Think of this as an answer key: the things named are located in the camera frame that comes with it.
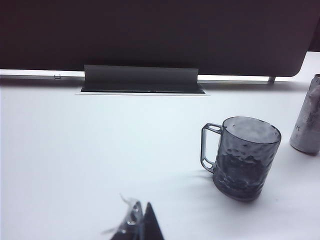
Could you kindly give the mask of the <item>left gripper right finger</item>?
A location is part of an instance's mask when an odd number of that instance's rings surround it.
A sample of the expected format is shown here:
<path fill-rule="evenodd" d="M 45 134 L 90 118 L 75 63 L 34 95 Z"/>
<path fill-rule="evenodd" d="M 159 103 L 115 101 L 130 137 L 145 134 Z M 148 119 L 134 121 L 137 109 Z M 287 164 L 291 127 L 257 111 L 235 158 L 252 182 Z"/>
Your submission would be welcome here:
<path fill-rule="evenodd" d="M 150 202 L 147 203 L 144 213 L 144 239 L 164 240 L 164 236 Z"/>

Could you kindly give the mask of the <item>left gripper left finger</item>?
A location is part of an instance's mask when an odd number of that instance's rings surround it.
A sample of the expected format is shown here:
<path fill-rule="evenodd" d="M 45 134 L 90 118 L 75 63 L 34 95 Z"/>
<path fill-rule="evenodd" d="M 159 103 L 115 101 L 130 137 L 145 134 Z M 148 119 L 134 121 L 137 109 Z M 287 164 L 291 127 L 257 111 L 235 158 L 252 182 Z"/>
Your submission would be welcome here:
<path fill-rule="evenodd" d="M 124 197 L 122 201 L 127 205 L 123 220 L 116 227 L 106 229 L 102 235 L 112 234 L 111 240 L 142 240 L 143 239 L 143 208 L 141 202 L 132 197 Z"/>

